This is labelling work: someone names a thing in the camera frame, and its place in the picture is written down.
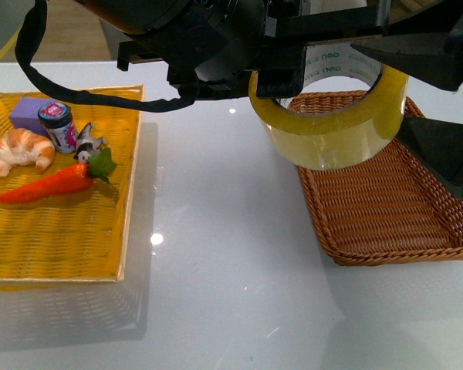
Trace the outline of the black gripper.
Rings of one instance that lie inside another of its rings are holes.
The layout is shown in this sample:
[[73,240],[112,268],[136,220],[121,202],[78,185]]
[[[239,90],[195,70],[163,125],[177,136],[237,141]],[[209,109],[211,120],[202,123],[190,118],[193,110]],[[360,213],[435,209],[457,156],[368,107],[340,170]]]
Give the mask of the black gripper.
[[302,91],[310,42],[380,33],[389,11],[388,1],[331,12],[308,1],[124,1],[117,66],[165,61],[167,81],[196,99],[243,97],[257,72],[258,96],[289,98]]

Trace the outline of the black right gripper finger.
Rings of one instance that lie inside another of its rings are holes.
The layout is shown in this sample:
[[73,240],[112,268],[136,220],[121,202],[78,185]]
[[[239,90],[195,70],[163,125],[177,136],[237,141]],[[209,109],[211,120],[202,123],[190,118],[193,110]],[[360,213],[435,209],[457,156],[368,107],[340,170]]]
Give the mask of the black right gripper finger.
[[390,23],[387,34],[354,42],[365,56],[438,89],[463,83],[463,1],[435,1]]

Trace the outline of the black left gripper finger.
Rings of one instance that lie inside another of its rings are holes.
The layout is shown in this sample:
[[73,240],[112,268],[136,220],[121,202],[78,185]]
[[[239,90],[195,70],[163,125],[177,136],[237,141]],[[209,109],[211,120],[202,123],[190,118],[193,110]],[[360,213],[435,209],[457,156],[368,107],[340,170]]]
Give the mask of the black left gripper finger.
[[463,199],[463,124],[405,116],[397,139],[456,199]]

